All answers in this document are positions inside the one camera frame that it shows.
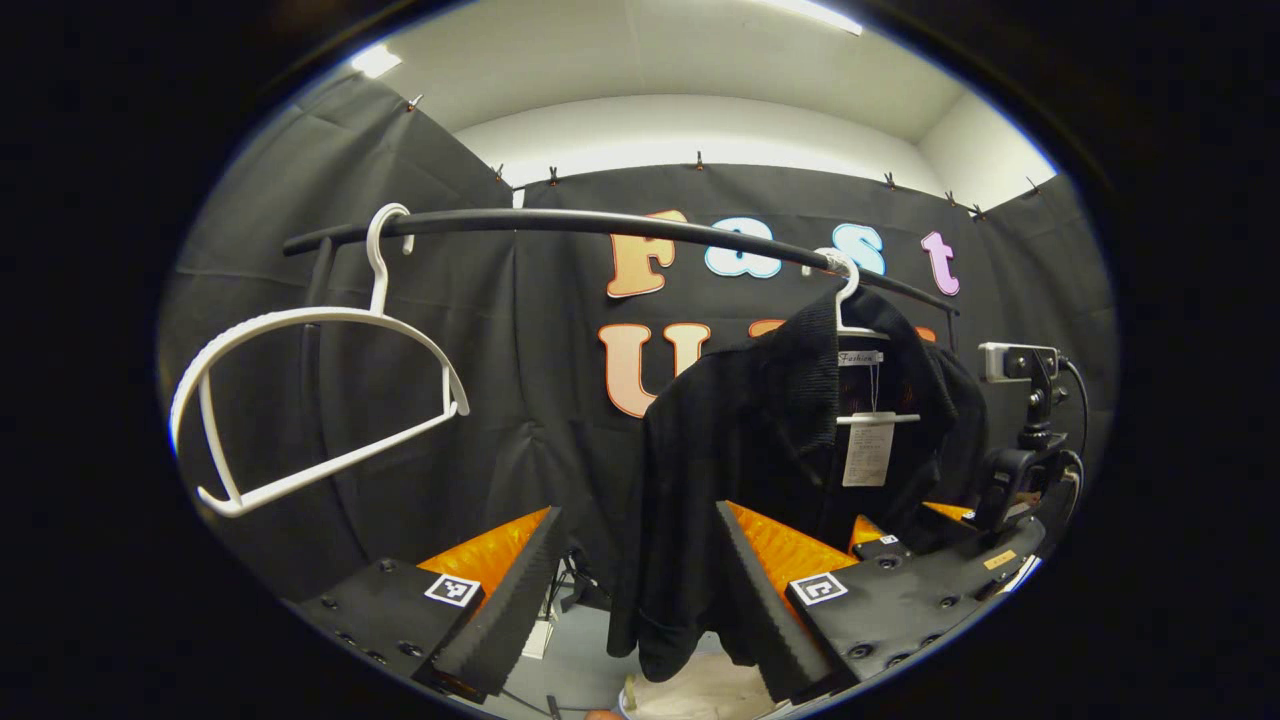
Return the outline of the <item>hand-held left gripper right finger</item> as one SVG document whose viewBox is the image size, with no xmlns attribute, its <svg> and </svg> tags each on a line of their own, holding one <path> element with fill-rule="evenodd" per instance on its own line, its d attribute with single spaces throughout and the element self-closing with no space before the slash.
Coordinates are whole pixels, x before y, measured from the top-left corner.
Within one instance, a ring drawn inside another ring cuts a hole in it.
<svg viewBox="0 0 1280 720">
<path fill-rule="evenodd" d="M 864 562 L 741 505 L 716 506 L 730 601 L 774 700 L 800 705 L 869 682 L 975 621 L 1023 568 L 1023 525 L 905 564 Z"/>
</svg>

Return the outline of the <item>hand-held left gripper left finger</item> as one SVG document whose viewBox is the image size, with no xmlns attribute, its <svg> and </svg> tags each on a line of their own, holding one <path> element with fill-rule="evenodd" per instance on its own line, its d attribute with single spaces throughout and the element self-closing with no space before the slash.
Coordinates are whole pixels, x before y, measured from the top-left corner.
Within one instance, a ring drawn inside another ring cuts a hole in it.
<svg viewBox="0 0 1280 720">
<path fill-rule="evenodd" d="M 504 689 L 566 550 L 562 510 L 547 506 L 425 561 L 379 559 L 298 614 L 393 676 L 484 701 Z"/>
</svg>

